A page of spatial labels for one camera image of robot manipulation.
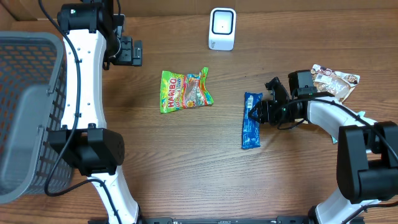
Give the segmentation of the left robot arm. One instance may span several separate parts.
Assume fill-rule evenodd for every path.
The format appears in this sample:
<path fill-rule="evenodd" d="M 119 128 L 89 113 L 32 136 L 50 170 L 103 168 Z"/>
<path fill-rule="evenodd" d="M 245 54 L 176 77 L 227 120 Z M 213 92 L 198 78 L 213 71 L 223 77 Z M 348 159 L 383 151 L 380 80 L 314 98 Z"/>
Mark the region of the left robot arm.
<path fill-rule="evenodd" d="M 103 72 L 111 65 L 142 65 L 142 42 L 123 35 L 124 21 L 113 0 L 64 4 L 53 20 L 67 54 L 67 95 L 61 128 L 50 132 L 49 143 L 59 162 L 94 185 L 108 223 L 141 223 L 123 174 L 123 137 L 108 129 L 103 110 Z"/>

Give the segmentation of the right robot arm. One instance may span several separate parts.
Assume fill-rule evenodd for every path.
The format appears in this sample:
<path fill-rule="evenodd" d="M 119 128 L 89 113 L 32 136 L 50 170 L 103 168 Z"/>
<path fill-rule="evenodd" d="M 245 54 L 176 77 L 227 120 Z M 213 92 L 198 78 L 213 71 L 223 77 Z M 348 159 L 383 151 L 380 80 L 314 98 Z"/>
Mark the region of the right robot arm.
<path fill-rule="evenodd" d="M 286 90 L 275 77 L 265 84 L 273 98 L 248 98 L 246 117 L 279 130 L 304 121 L 338 141 L 337 189 L 306 216 L 277 217 L 278 223 L 363 223 L 370 208 L 397 206 L 397 124 L 377 122 L 342 105 L 329 92 L 319 92 L 309 70 L 289 74 Z"/>

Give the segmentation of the light blue snack packet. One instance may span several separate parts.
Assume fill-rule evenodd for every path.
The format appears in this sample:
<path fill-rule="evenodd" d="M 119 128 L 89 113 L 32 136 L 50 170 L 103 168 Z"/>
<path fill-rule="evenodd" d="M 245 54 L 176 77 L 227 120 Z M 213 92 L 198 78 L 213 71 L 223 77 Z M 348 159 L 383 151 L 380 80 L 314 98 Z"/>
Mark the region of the light blue snack packet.
<path fill-rule="evenodd" d="M 365 114 L 366 114 L 365 111 L 359 111 L 359 112 L 357 112 L 357 115 L 358 115 L 360 118 L 364 118 L 364 117 L 365 117 Z M 333 143 L 333 144 L 337 144 L 337 143 L 338 143 L 338 139 L 335 138 L 334 136 L 331 136 L 331 140 L 332 140 L 332 143 Z"/>

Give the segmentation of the beige mushroom snack bag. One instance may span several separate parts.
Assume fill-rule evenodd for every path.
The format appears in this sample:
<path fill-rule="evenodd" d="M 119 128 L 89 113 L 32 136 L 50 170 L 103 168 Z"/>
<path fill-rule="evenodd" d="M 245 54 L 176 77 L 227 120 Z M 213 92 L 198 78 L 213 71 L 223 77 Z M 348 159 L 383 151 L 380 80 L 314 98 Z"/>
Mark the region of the beige mushroom snack bag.
<path fill-rule="evenodd" d="M 314 64 L 310 70 L 314 86 L 318 92 L 327 91 L 344 102 L 359 84 L 360 76 L 344 73 Z"/>

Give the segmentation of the dark blue snack packet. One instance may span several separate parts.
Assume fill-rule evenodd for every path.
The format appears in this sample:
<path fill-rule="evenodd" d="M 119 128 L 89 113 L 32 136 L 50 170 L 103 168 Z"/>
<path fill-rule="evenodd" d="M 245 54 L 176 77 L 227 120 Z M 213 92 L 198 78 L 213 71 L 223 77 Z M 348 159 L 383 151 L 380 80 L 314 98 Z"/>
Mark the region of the dark blue snack packet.
<path fill-rule="evenodd" d="M 242 149 L 252 149 L 261 146 L 259 123 L 249 117 L 249 112 L 262 100 L 262 93 L 244 94 L 244 117 L 242 131 Z"/>

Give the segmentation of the green Haribo candy bag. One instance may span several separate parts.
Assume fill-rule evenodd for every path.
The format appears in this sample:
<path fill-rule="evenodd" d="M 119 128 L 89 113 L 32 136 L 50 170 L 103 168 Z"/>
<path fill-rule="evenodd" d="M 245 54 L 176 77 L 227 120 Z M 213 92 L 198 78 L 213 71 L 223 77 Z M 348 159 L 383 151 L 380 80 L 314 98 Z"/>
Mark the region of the green Haribo candy bag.
<path fill-rule="evenodd" d="M 160 84 L 160 112 L 174 111 L 212 105 L 214 99 L 205 87 L 208 67 L 187 75 L 162 72 Z"/>

